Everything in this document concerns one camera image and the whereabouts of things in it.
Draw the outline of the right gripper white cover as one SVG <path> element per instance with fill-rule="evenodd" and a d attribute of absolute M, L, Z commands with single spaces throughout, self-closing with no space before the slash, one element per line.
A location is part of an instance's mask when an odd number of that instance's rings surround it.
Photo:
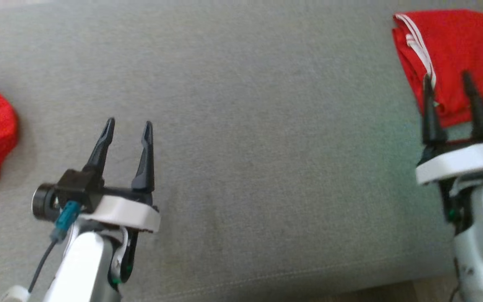
<path fill-rule="evenodd" d="M 426 147 L 415 176 L 419 185 L 437 185 L 447 222 L 472 222 L 472 189 L 483 185 L 483 98 L 469 71 L 462 72 L 462 82 L 469 100 L 473 139 L 446 143 L 448 135 L 436 110 L 431 76 L 423 78 L 422 143 Z"/>

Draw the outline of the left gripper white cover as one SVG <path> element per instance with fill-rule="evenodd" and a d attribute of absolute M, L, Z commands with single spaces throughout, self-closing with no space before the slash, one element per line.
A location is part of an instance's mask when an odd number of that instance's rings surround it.
<path fill-rule="evenodd" d="M 102 179 L 114 128 L 115 118 L 107 119 L 83 172 Z M 152 194 L 155 190 L 152 122 L 145 123 L 140 143 L 143 149 L 132 189 L 102 187 L 86 193 L 91 203 L 78 217 L 78 238 L 99 239 L 104 253 L 100 256 L 99 267 L 103 270 L 100 275 L 111 286 L 124 284 L 131 277 L 139 234 L 157 233 L 160 229 L 161 216 Z"/>

